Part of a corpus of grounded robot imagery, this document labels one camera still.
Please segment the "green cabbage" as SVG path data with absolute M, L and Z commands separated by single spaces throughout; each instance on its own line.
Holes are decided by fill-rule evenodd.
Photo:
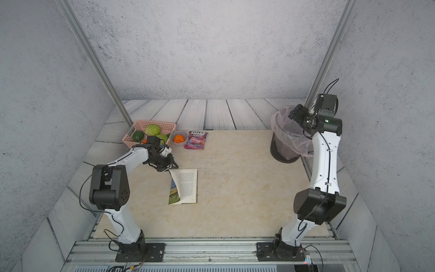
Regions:
M 168 141 L 168 136 L 165 134 L 158 134 L 156 137 L 158 137 L 160 139 L 160 144 L 161 145 L 165 145 Z
M 156 124 L 149 124 L 148 126 L 145 127 L 144 133 L 147 136 L 157 136 L 161 133 L 161 128 Z

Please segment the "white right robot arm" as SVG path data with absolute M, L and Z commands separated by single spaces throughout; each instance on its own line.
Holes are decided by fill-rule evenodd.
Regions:
M 291 120 L 310 134 L 314 159 L 309 188 L 295 196 L 296 217 L 275 235 L 273 251 L 282 259 L 295 258 L 301 253 L 305 235 L 330 222 L 347 204 L 337 181 L 336 164 L 343 128 L 342 120 L 335 117 L 337 110 L 337 96 L 319 94 L 312 110 L 298 105 L 289 114 Z

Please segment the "dark green avocado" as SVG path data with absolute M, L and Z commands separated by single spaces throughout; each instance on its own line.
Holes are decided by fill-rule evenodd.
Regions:
M 141 130 L 136 130 L 132 135 L 131 138 L 134 142 L 142 142 L 145 139 L 145 133 Z

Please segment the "right vertical aluminium post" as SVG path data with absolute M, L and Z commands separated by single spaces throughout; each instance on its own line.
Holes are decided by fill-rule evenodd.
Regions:
M 331 38 L 330 44 L 328 46 L 328 49 L 326 51 L 325 57 L 321 63 L 321 66 L 319 68 L 319 71 L 316 75 L 316 78 L 312 84 L 312 87 L 308 93 L 308 96 L 305 100 L 305 106 L 309 107 L 313 105 L 313 102 L 315 98 L 317 97 L 317 94 L 320 91 L 321 84 L 325 78 L 325 75 L 329 69 L 329 66 L 334 58 L 335 51 L 337 50 L 340 41 L 343 38 L 343 35 L 345 33 L 345 30 L 347 28 L 347 25 L 349 21 L 351 20 L 352 13 L 355 10 L 355 6 L 357 4 L 357 0 L 348 0 L 346 2 L 346 5 L 344 7 L 344 10 L 342 12 L 341 18 L 338 22 L 338 25 L 335 29 L 334 35 Z

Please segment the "green cabbage front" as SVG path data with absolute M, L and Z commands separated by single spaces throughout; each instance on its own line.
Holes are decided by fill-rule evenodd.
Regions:
M 168 136 L 165 134 L 158 134 L 156 137 L 158 137 L 160 139 L 160 144 L 161 145 L 165 145 L 168 141 Z

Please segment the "black bin with plastic bag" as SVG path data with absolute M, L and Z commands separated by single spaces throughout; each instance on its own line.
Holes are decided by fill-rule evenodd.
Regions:
M 312 140 L 304 135 L 302 128 L 289 114 L 295 105 L 286 106 L 271 117 L 271 140 L 270 153 L 274 159 L 282 163 L 293 163 L 299 157 L 314 158 Z

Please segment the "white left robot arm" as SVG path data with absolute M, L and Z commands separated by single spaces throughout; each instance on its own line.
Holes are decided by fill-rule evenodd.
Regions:
M 172 149 L 157 136 L 149 136 L 146 143 L 133 146 L 115 161 L 94 166 L 88 177 L 90 203 L 96 206 L 96 213 L 109 218 L 115 230 L 103 232 L 110 239 L 109 249 L 117 253 L 117 262 L 139 261 L 151 251 L 129 208 L 128 174 L 143 164 L 158 172 L 178 169 Z

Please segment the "pink plastic basket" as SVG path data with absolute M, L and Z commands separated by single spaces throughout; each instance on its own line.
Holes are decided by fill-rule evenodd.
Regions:
M 146 128 L 149 125 L 158 126 L 160 128 L 160 134 L 164 134 L 167 137 L 170 137 L 173 132 L 176 131 L 176 124 L 173 122 L 137 120 L 123 137 L 122 141 L 124 144 L 127 145 L 128 148 L 132 148 L 134 145 L 139 144 L 139 142 L 133 139 L 133 135 L 136 131 L 142 131 L 145 134 L 144 138 L 146 138 L 146 136 L 148 136 Z

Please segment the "blue Animal Farm book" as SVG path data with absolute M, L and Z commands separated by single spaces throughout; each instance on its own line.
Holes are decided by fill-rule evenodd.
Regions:
M 198 170 L 169 170 L 171 190 L 169 205 L 196 204 Z

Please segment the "small bowl with orange food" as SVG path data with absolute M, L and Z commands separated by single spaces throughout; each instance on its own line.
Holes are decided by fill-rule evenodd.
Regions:
M 170 140 L 175 146 L 185 146 L 189 139 L 189 133 L 185 131 L 176 131 Z

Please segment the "left vertical aluminium post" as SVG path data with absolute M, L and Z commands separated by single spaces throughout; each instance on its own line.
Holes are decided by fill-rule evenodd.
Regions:
M 80 25 L 79 20 L 77 19 L 69 1 L 67 0 L 56 0 L 56 4 L 60 11 L 62 12 L 64 18 L 66 19 L 66 22 L 68 23 L 69 27 L 71 28 L 74 36 L 78 40 L 80 46 L 85 51 L 85 54 L 87 55 L 92 67 L 94 68 L 95 72 L 97 73 L 98 77 L 102 81 L 107 93 L 113 100 L 113 103 L 115 104 L 116 108 L 118 109 L 121 117 L 124 119 L 124 121 L 129 125 L 133 125 L 133 121 L 131 120 L 130 115 L 128 114 L 128 111 L 126 110 L 125 106 L 123 105 L 118 93 L 116 92 L 111 80 L 109 79 L 102 63 L 100 62 L 94 48 L 92 47 L 88 37 L 86 36 L 82 26 Z

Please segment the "silver aluminium frame rail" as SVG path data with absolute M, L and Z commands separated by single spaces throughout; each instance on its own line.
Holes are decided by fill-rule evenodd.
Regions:
M 257 238 L 150 238 L 147 244 L 164 244 L 162 260 L 154 261 L 148 254 L 144 267 L 178 265 L 260 265 L 257 245 L 268 243 L 272 237 Z M 303 251 L 311 264 L 323 272 L 337 267 L 345 272 L 360 271 L 350 243 L 331 236 L 309 236 L 302 241 Z M 77 241 L 62 267 L 63 272 L 74 272 L 84 266 L 107 270 L 117 265 L 116 245 L 108 239 Z

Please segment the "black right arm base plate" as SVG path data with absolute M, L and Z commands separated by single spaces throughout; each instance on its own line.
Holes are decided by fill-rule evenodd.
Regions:
M 296 248 L 283 242 L 257 243 L 258 261 L 306 262 L 307 258 L 302 248 Z

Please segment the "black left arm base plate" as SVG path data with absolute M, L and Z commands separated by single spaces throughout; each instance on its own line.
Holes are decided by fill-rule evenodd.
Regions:
M 121 244 L 115 262 L 162 262 L 165 243 Z

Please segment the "vertical aluminium post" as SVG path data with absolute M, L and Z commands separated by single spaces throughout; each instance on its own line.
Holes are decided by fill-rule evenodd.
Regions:
M 97 73 L 98 77 L 102 81 L 107 93 L 113 100 L 113 103 L 115 104 L 116 108 L 118 109 L 121 117 L 124 119 L 124 121 L 129 125 L 133 125 L 133 121 L 131 120 L 130 115 L 128 114 L 128 111 L 126 110 L 125 106 L 123 105 L 118 93 L 116 92 L 111 80 L 109 79 L 102 63 L 100 62 L 94 48 L 92 47 L 88 37 L 86 36 L 82 26 L 80 25 L 79 20 L 77 19 L 69 1 L 67 0 L 56 0 L 56 4 L 60 11 L 62 12 L 64 18 L 66 19 L 66 22 L 68 23 L 69 27 L 71 28 L 74 36 L 78 40 L 80 46 L 85 51 L 85 54 L 87 55 L 92 67 L 94 68 L 95 72 Z
M 317 94 L 320 91 L 321 84 L 325 78 L 325 75 L 329 69 L 329 66 L 334 58 L 335 51 L 337 50 L 340 41 L 343 38 L 343 35 L 345 33 L 345 30 L 347 28 L 347 25 L 349 21 L 351 20 L 352 13 L 355 10 L 355 6 L 357 4 L 357 0 L 348 0 L 346 2 L 346 5 L 344 7 L 344 10 L 342 12 L 341 18 L 338 22 L 338 25 L 335 29 L 334 35 L 331 38 L 330 44 L 328 46 L 328 49 L 326 51 L 325 57 L 321 63 L 321 66 L 319 68 L 319 71 L 316 75 L 316 78 L 312 84 L 312 87 L 308 93 L 308 96 L 305 100 L 305 106 L 309 107 L 313 105 L 313 102 L 315 98 L 317 97 Z

